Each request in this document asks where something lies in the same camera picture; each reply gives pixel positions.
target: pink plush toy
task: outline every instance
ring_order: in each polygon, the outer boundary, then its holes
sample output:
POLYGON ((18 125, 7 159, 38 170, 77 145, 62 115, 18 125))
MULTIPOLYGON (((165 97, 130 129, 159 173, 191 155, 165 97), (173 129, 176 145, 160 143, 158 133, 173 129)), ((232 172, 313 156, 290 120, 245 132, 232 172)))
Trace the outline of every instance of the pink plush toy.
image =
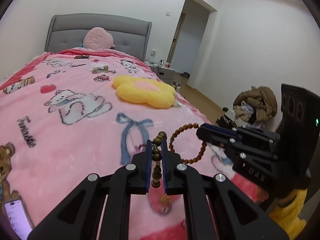
POLYGON ((104 28, 95 27, 89 30, 83 40, 83 47, 88 49, 113 49, 113 37, 104 28))

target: open door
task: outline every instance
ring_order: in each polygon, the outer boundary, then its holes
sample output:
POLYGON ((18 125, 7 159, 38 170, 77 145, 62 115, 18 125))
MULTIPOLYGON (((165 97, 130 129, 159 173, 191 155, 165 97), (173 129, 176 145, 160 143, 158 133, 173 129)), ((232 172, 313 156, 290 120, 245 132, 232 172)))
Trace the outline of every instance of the open door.
POLYGON ((178 38, 179 38, 181 29, 182 29, 182 24, 183 24, 185 16, 186 16, 185 13, 181 13, 181 15, 180 15, 180 19, 179 19, 179 22, 178 22, 178 25, 177 25, 177 29, 176 29, 176 32, 174 33, 172 44, 171 44, 171 48, 170 48, 170 51, 169 51, 169 55, 168 55, 168 59, 167 59, 168 63, 171 63, 171 61, 172 61, 173 54, 174 54, 174 51, 175 51, 176 46, 177 46, 178 38))

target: nightstand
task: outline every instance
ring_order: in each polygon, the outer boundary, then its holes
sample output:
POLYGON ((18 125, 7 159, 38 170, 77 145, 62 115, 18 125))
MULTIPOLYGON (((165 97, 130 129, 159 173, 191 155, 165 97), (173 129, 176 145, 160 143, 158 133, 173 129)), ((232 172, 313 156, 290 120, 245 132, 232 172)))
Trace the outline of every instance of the nightstand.
POLYGON ((158 73, 158 78, 160 78, 163 82, 172 85, 173 83, 173 77, 174 77, 174 73, 175 70, 169 67, 162 67, 159 68, 158 66, 155 66, 153 64, 150 64, 148 61, 145 61, 145 63, 150 67, 150 69, 154 72, 154 73, 158 73))

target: wooden bead string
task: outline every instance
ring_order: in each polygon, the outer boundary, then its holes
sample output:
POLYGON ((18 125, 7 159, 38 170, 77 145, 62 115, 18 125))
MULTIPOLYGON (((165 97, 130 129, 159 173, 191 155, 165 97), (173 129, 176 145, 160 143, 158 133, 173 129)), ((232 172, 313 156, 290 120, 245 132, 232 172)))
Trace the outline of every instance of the wooden bead string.
POLYGON ((165 132, 160 132, 152 140, 152 160, 156 163, 156 167, 153 169, 151 185, 154 188, 160 187, 160 179, 162 178, 160 161, 162 160, 161 152, 158 147, 161 145, 163 139, 167 138, 165 132))
MULTIPOLYGON (((185 130, 192 129, 192 128, 198 129, 198 127, 199 127, 199 124, 197 124, 197 123, 194 123, 194 124, 189 123, 189 124, 185 124, 184 126, 180 127, 178 130, 176 130, 176 131, 172 134, 172 136, 171 136, 171 138, 170 138, 170 143, 169 143, 170 152, 172 152, 172 153, 175 152, 175 150, 174 150, 174 148, 173 148, 173 141, 174 141, 174 139, 175 139, 180 133, 182 133, 182 132, 185 131, 185 130)), ((205 152, 205 148, 206 148, 206 147, 207 147, 207 144, 206 144, 205 142, 203 142, 203 143, 202 143, 202 147, 201 147, 200 152, 198 153, 198 156, 197 156, 197 157, 195 157, 195 158, 193 158, 193 159, 190 159, 190 160, 181 159, 181 161, 182 161, 183 163, 185 163, 185 164, 192 164, 192 163, 198 162, 199 160, 201 160, 201 158, 202 158, 202 156, 203 156, 203 154, 204 154, 204 152, 205 152)))

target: pillow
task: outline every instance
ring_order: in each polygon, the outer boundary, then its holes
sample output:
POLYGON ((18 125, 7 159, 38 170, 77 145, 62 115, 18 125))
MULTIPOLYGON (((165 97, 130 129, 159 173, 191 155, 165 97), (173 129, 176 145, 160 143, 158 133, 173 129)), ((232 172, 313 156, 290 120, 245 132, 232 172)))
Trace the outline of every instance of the pillow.
POLYGON ((83 40, 83 47, 88 49, 111 49, 113 45, 113 37, 105 29, 95 27, 89 30, 83 40))
POLYGON ((148 104, 154 108, 169 108, 175 103, 176 91, 163 82, 148 78, 117 76, 113 80, 117 95, 134 104, 148 104))

